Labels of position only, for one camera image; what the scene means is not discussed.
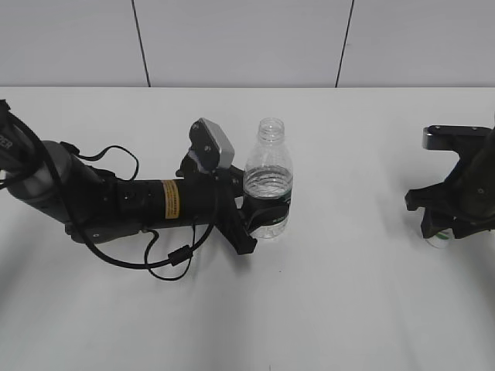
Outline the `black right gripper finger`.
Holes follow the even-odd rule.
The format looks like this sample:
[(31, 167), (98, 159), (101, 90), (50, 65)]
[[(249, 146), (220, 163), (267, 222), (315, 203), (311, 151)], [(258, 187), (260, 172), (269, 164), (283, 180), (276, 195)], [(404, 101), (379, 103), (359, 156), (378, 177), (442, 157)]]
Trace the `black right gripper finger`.
[(425, 208), (421, 223), (422, 237), (430, 239), (437, 233), (450, 229), (453, 220), (454, 218), (448, 214)]
[(463, 239), (476, 233), (494, 230), (494, 220), (484, 220), (482, 222), (469, 222), (455, 219), (452, 225), (453, 235), (456, 239)]

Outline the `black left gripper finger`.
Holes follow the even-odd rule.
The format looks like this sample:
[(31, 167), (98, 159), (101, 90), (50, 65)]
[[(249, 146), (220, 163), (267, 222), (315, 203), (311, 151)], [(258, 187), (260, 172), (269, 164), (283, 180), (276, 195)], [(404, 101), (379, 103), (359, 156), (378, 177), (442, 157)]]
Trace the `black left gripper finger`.
[(290, 195), (275, 198), (244, 197), (247, 231), (253, 237), (278, 237), (288, 222)]

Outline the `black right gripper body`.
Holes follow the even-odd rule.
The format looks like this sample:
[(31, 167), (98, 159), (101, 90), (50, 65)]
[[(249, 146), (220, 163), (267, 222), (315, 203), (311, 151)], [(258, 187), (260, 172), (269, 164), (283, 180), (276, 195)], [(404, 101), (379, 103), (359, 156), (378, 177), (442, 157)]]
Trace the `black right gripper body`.
[(406, 209), (430, 208), (469, 222), (494, 220), (494, 151), (481, 150), (456, 177), (405, 196)]

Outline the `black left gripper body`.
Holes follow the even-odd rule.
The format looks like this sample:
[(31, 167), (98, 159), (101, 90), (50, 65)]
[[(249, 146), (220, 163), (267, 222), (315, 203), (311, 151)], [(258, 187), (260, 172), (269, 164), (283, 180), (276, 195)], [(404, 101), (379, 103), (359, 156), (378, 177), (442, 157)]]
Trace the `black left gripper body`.
[(247, 232), (235, 202), (237, 197), (243, 196), (244, 172), (233, 165), (212, 172), (202, 170), (199, 161), (188, 153), (176, 175), (179, 177), (176, 184), (180, 224), (212, 224), (238, 255), (253, 253), (257, 241)]

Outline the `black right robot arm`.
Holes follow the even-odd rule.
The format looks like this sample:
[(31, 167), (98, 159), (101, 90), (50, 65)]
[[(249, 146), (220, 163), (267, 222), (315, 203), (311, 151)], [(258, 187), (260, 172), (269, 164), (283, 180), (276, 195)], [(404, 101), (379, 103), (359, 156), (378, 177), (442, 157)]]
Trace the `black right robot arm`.
[[(431, 125), (422, 146), (453, 151), (459, 159), (440, 183), (410, 189), (407, 210), (424, 210), (425, 239), (451, 230), (456, 239), (494, 228), (494, 131), (484, 127)], [(288, 156), (275, 146), (258, 145), (245, 165), (242, 213), (253, 233), (283, 226), (288, 219), (293, 172)]]

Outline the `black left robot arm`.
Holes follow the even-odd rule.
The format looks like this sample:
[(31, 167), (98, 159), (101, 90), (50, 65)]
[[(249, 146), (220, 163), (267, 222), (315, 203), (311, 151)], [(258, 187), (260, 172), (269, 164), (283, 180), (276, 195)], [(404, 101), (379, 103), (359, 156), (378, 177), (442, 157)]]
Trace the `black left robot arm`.
[(9, 193), (61, 222), (80, 243), (77, 226), (94, 244), (150, 229), (212, 224), (237, 254), (251, 254), (256, 239), (235, 199), (243, 172), (232, 165), (234, 148), (218, 124), (200, 118), (189, 130), (191, 145), (176, 179), (120, 179), (89, 166), (90, 158), (66, 142), (44, 141), (40, 151), (1, 102), (1, 169)]

